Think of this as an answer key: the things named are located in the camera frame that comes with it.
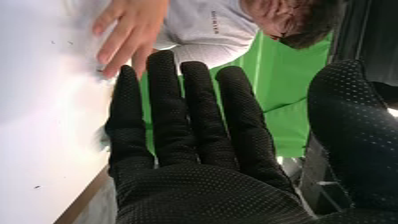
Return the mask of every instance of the sleeve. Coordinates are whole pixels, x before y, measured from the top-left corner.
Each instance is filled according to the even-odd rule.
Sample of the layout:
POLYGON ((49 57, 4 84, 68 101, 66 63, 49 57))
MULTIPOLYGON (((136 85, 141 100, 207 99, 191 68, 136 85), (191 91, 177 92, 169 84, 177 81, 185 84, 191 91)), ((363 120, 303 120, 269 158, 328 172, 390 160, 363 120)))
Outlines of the sleeve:
POLYGON ((171 50, 175 52, 177 65, 187 61, 201 61, 212 69, 246 54, 249 47, 235 49, 225 45, 193 44, 180 45, 171 50))

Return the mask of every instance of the gloved hand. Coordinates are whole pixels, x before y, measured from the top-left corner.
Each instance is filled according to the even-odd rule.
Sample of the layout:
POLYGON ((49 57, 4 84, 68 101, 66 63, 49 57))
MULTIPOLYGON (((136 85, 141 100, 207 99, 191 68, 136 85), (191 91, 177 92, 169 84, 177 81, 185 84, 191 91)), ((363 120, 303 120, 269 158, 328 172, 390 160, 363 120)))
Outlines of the gloved hand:
POLYGON ((354 208, 315 220, 276 162, 273 136, 241 68, 217 75, 228 130, 207 66, 189 62, 185 99, 173 53, 150 57, 155 157, 146 149, 136 72, 123 67, 106 130, 118 223, 398 223, 398 125, 358 62, 320 72, 310 88, 310 121, 354 208))
POLYGON ((244 71, 219 75, 225 114, 203 63, 182 65, 185 98, 173 52, 150 57, 155 158, 146 148, 136 72, 121 69, 106 131, 113 140, 118 223, 305 223, 312 220, 276 148, 244 71))

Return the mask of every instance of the hand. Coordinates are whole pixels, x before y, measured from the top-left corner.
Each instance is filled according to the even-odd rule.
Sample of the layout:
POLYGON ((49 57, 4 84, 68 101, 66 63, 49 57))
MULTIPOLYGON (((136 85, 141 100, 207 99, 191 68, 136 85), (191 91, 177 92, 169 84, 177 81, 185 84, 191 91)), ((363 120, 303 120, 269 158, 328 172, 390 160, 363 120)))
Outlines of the hand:
POLYGON ((294 208, 294 212, 281 210, 281 216, 296 214, 296 223, 305 223, 312 217, 276 161, 273 136, 246 73, 230 67, 217 75, 228 134, 207 65, 187 62, 182 72, 185 99, 175 56, 169 51, 159 52, 148 60, 161 165, 155 169, 146 148, 139 82, 134 69, 129 66, 121 69, 106 125, 120 195, 118 219, 125 220, 120 223, 251 224, 244 221, 244 208, 264 221, 269 220, 267 208, 274 209, 271 205, 278 206, 280 202, 294 208))
POLYGON ((104 74, 113 77, 129 59, 134 58, 137 75, 146 70, 146 59, 168 14, 169 0, 113 0, 97 19, 93 32, 102 35, 107 27, 120 20, 104 44, 98 61, 107 64, 104 74))

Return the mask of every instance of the green background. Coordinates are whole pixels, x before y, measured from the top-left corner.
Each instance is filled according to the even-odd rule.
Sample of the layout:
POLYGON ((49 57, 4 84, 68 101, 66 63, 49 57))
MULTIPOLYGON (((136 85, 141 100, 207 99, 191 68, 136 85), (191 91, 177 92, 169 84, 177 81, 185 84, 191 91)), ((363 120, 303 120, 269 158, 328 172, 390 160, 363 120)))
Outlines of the green background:
MULTIPOLYGON (((306 50, 294 50, 262 34, 248 54, 226 66, 246 70, 260 105, 267 117, 278 156, 301 157, 310 135, 308 87, 317 72, 326 66, 331 36, 306 50)), ((212 69, 212 76, 223 68, 212 69)), ((145 120, 148 127, 148 146, 153 151, 152 111, 148 95, 148 76, 143 77, 145 120)))

